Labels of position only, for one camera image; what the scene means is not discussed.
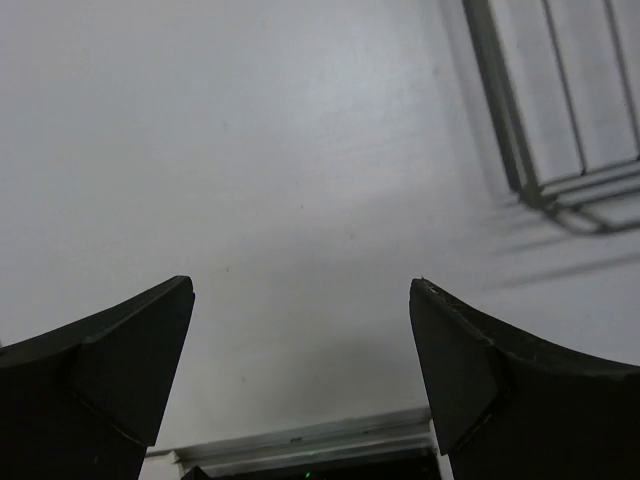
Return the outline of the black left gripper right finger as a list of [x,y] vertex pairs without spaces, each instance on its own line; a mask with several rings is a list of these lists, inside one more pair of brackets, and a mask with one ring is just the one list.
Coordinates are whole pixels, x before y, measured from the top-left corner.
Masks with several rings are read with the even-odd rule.
[[426,279],[410,320],[442,455],[457,479],[635,479],[639,370],[577,352]]

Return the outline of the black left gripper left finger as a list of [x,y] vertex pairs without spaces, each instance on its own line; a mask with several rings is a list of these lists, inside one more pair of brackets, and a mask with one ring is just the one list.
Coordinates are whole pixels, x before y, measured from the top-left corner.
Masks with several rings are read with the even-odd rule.
[[195,303],[174,276],[1,349],[4,479],[136,479],[155,445]]

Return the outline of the metal wire dish rack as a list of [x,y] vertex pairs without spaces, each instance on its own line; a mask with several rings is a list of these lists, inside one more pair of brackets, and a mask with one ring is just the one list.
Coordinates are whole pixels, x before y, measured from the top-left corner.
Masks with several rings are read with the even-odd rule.
[[639,5],[467,1],[514,198],[576,236],[639,226]]

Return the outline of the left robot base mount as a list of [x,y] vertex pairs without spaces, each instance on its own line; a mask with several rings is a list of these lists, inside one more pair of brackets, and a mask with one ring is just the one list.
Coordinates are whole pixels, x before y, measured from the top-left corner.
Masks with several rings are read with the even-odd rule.
[[428,408],[181,447],[186,479],[439,479]]

